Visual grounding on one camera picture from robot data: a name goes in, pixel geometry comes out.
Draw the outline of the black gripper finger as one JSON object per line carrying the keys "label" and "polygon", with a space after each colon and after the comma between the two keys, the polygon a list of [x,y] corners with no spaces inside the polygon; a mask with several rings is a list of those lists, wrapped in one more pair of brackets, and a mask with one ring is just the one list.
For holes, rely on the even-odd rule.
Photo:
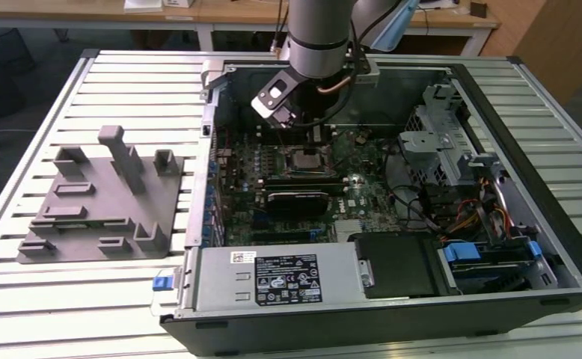
{"label": "black gripper finger", "polygon": [[324,125],[314,126],[308,131],[308,150],[324,154],[328,150],[330,129]]}

